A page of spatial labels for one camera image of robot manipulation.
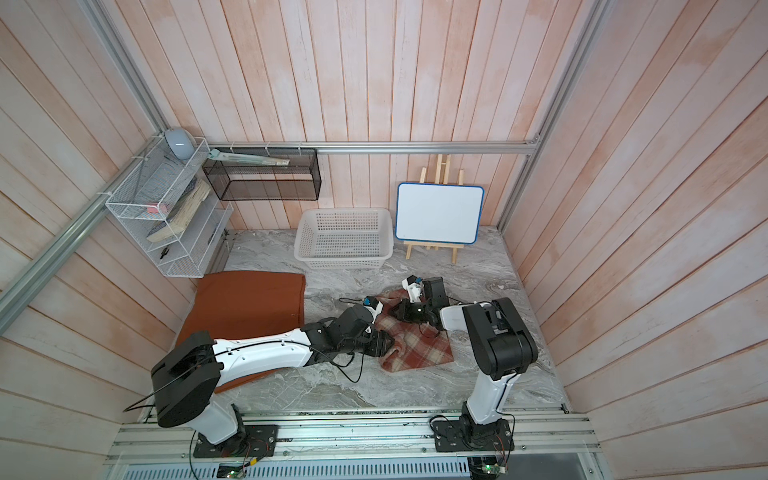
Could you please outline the aluminium rail frame front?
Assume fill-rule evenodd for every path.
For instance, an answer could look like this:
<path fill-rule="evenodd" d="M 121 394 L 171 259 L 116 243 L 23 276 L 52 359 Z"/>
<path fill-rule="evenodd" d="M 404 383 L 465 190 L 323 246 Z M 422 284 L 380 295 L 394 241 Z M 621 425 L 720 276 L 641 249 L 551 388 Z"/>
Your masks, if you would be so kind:
<path fill-rule="evenodd" d="M 505 414 L 500 434 L 460 437 L 445 409 L 254 413 L 241 451 L 221 457 L 195 431 L 154 422 L 123 426 L 104 479 L 609 479 L 589 420 L 557 408 Z"/>

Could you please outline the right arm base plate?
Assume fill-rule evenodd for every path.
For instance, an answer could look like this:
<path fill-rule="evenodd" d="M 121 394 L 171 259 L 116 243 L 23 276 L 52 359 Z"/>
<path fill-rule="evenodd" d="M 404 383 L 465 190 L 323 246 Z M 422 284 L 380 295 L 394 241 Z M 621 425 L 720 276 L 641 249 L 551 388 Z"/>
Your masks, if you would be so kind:
<path fill-rule="evenodd" d="M 437 415 L 428 424 L 438 452 L 496 451 L 506 454 L 515 449 L 512 428 L 504 419 L 480 425 L 466 416 L 449 420 Z"/>

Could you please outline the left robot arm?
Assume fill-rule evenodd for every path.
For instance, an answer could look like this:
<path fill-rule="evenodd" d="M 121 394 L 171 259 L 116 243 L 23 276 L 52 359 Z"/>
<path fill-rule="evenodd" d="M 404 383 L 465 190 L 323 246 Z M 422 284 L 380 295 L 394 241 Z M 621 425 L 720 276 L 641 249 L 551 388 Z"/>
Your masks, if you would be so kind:
<path fill-rule="evenodd" d="M 286 333 L 240 340 L 192 334 L 151 370 L 154 408 L 162 428 L 189 427 L 219 445 L 245 434 L 240 413 L 215 390 L 235 380 L 284 368 L 331 363 L 340 354 L 380 358 L 393 337 L 374 325 L 374 310 L 353 305 L 336 318 Z"/>

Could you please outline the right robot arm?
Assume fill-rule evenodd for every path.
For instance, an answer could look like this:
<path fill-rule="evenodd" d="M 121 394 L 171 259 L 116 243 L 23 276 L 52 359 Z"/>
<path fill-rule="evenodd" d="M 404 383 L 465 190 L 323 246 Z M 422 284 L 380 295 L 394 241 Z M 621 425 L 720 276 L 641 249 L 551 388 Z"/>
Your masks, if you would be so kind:
<path fill-rule="evenodd" d="M 499 298 L 452 305 L 441 277 L 411 275 L 402 287 L 408 298 L 395 308 L 398 320 L 440 333 L 468 334 L 480 373 L 456 427 L 467 436 L 503 434 L 508 421 L 501 409 L 514 383 L 538 359 L 537 345 L 513 302 Z"/>

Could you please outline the red plaid skirt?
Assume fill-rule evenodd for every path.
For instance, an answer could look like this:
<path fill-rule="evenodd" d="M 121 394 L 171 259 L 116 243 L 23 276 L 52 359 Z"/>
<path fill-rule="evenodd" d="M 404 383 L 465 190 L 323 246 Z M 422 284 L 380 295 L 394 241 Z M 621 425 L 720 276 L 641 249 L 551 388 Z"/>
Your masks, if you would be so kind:
<path fill-rule="evenodd" d="M 375 325 L 394 340 L 393 346 L 379 359 L 381 368 L 389 373 L 428 368 L 454 361 L 450 341 L 445 332 L 428 324 L 411 324 L 399 321 L 393 314 L 395 308 L 408 295 L 403 289 L 377 295 L 383 304 Z"/>

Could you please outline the small pink item on shelf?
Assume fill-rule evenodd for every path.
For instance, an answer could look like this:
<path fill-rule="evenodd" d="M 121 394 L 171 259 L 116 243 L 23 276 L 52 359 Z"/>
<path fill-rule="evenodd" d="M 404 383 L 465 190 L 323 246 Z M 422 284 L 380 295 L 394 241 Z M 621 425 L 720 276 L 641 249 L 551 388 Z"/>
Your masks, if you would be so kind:
<path fill-rule="evenodd" d="M 147 207 L 146 211 L 150 214 L 166 214 L 168 208 L 165 204 L 151 204 Z"/>

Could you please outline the wooden easel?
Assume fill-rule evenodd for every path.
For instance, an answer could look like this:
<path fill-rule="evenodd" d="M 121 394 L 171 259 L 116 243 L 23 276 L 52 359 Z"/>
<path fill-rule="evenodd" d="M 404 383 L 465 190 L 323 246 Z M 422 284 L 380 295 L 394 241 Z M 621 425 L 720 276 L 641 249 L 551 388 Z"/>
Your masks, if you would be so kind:
<path fill-rule="evenodd" d="M 437 156 L 436 171 L 434 176 L 435 185 L 447 185 L 449 183 L 449 174 L 451 170 L 451 161 L 443 154 Z M 439 250 L 440 248 L 447 248 L 451 250 L 451 263 L 456 264 L 458 259 L 458 252 L 463 248 L 463 245 L 449 244 L 443 242 L 426 242 L 426 241 L 404 241 L 406 246 L 405 259 L 409 260 L 412 256 L 413 249 L 417 246 L 424 247 L 426 250 Z"/>

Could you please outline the grey computer mouse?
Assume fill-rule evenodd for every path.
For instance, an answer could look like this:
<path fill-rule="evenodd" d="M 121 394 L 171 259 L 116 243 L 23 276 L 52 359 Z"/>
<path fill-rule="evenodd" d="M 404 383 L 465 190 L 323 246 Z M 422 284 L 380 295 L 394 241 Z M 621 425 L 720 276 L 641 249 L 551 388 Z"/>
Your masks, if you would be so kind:
<path fill-rule="evenodd" d="M 164 138 L 173 155 L 182 162 L 190 160 L 197 148 L 195 139 L 184 128 L 168 129 Z"/>

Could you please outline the worn book on shelf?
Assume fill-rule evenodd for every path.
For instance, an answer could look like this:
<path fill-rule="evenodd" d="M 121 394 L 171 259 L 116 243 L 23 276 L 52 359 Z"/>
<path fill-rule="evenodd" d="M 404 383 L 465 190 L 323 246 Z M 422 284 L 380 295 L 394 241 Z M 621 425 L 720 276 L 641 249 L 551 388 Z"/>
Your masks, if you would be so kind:
<path fill-rule="evenodd" d="M 151 243 L 158 243 L 182 235 L 210 193 L 209 184 L 205 180 L 195 177 L 187 185 L 168 217 L 164 221 L 157 222 L 149 231 L 147 240 Z"/>

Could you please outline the light green flat ruler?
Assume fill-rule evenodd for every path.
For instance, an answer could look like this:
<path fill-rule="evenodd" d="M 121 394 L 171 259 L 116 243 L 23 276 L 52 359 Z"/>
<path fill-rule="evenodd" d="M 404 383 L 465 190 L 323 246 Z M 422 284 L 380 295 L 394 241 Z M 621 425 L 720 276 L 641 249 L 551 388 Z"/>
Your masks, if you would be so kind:
<path fill-rule="evenodd" d="M 221 151 L 211 149 L 208 153 L 208 159 L 218 162 L 230 162 L 250 166 L 289 166 L 290 160 L 275 158 L 254 154 L 235 153 L 231 151 Z"/>

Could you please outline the white plastic basket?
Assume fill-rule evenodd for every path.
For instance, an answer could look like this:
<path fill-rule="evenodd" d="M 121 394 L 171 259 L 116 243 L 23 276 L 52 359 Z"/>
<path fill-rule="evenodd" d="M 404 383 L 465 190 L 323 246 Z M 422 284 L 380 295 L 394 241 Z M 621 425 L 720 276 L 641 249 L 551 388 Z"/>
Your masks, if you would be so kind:
<path fill-rule="evenodd" d="M 388 210 L 313 209 L 302 214 L 294 256 L 311 269 L 378 269 L 393 249 Z"/>

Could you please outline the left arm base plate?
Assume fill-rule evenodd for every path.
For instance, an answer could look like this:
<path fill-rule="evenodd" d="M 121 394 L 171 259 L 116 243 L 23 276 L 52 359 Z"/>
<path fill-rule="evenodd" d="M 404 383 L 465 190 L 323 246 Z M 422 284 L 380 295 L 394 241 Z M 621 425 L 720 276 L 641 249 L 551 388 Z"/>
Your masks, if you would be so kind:
<path fill-rule="evenodd" d="M 193 458 L 262 458 L 274 455 L 279 426 L 276 424 L 245 425 L 233 437 L 214 445 L 199 434 L 192 450 Z"/>

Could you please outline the rust brown skirt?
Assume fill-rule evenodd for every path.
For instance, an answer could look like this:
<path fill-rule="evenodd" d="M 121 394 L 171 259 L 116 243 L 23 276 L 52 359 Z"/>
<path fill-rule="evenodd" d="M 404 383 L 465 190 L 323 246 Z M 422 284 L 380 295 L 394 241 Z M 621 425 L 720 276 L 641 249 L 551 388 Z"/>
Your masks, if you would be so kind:
<path fill-rule="evenodd" d="M 206 331 L 214 340 L 250 340 L 284 334 L 304 325 L 302 274 L 225 271 L 198 282 L 194 306 L 177 337 L 181 345 Z"/>

